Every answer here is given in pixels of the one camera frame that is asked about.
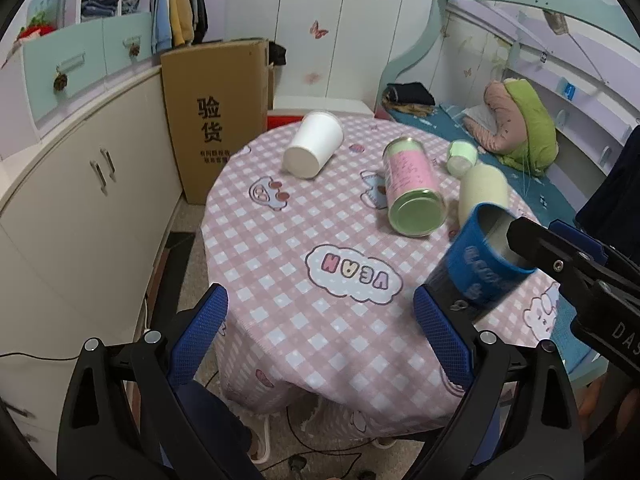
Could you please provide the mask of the blue box on shelf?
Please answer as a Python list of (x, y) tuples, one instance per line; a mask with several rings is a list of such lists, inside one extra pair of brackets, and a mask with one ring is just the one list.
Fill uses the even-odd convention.
[(563, 82), (562, 84), (560, 84), (560, 91), (562, 96), (564, 96), (567, 101), (571, 101), (572, 99), (574, 99), (576, 87), (570, 82)]

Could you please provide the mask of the teal drawer unit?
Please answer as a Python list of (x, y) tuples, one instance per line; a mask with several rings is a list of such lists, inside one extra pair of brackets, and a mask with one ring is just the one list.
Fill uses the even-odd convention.
[(100, 18), (21, 46), (1, 67), (1, 157), (36, 144), (152, 58), (152, 15)]

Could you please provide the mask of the hanging clothes row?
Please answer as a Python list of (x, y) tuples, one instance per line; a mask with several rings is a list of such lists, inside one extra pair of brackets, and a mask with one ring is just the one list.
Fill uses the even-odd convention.
[(154, 54), (203, 42), (208, 31), (205, 0), (151, 0), (151, 11)]

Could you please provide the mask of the cream plastic cup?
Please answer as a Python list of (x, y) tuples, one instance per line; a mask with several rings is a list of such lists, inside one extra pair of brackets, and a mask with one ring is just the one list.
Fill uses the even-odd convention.
[(478, 204), (490, 203), (509, 208), (510, 186), (506, 176), (494, 166), (477, 164), (460, 180), (458, 199), (459, 226), (464, 226)]

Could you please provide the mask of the small green white cup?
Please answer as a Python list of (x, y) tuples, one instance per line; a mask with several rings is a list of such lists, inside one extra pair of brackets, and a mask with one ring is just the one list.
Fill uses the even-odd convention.
[(446, 161), (447, 171), (455, 178), (461, 179), (477, 163), (477, 148), (465, 140), (454, 140), (448, 148)]

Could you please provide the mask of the red strawberry plush toy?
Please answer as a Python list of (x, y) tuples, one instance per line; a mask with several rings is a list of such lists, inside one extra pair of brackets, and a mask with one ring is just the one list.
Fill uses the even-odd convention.
[(25, 27), (22, 27), (17, 40), (38, 38), (55, 32), (56, 27), (43, 11), (36, 13)]

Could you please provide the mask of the white low cabinet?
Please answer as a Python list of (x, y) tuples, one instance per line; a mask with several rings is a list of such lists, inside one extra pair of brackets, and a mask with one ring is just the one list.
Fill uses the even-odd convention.
[(108, 90), (2, 170), (1, 397), (53, 465), (76, 356), (91, 337), (134, 338), (182, 192), (160, 71)]

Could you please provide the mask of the pink checkered tablecloth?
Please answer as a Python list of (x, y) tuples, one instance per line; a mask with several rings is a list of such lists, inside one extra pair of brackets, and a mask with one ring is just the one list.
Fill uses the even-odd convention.
[(208, 193), (208, 277), (229, 296), (215, 342), (221, 390), (257, 413), (318, 394), (321, 427), (345, 437), (442, 426), (462, 392), (426, 341), (412, 297), (457, 220), (425, 238), (395, 233), (383, 208), (382, 154), (401, 136), (418, 139), (454, 203), (448, 142), (386, 120), (349, 117), (343, 128), (343, 144), (312, 180), (282, 170), (289, 125), (233, 155)]

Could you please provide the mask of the pink green cylindrical can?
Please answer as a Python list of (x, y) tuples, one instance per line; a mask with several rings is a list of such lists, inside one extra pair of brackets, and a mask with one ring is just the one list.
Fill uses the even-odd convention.
[(400, 235), (429, 236), (445, 222), (447, 206), (422, 143), (396, 138), (386, 145), (382, 162), (390, 225)]

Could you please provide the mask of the brown cardboard box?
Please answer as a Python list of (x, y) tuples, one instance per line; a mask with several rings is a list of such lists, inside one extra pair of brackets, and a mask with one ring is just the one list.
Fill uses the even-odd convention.
[(269, 42), (211, 42), (160, 57), (169, 133), (186, 201), (203, 205), (232, 155), (266, 131)]

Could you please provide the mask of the white board on box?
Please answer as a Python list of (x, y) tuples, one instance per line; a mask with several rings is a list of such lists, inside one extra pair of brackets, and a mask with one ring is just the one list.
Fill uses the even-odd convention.
[(270, 115), (304, 116), (314, 110), (324, 110), (335, 116), (373, 117), (374, 111), (365, 102), (326, 96), (275, 96)]

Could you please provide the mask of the green pink plush pillow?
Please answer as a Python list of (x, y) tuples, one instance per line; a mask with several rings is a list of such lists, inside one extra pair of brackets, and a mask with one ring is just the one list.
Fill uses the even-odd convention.
[(491, 81), (462, 124), (504, 166), (542, 177), (559, 153), (554, 120), (526, 79)]

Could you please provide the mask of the blue black tin can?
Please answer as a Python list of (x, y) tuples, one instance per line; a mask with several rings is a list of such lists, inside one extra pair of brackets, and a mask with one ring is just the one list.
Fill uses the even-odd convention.
[(536, 272), (533, 263), (516, 254), (506, 239), (514, 220), (510, 211), (498, 205), (475, 206), (425, 282), (439, 307), (476, 322)]

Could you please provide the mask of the purple bed wall shelves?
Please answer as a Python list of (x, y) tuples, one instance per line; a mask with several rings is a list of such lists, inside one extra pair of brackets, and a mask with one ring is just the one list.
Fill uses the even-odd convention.
[(639, 125), (639, 51), (574, 18), (558, 35), (530, 6), (451, 0), (448, 8), (511, 45), (506, 72), (529, 80), (555, 120), (558, 173), (578, 188), (601, 183)]

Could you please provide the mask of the white paper cup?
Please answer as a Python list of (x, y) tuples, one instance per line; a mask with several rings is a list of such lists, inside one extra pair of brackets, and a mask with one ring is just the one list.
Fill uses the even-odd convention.
[(286, 147), (282, 164), (292, 176), (313, 179), (344, 141), (341, 121), (325, 110), (309, 112)]

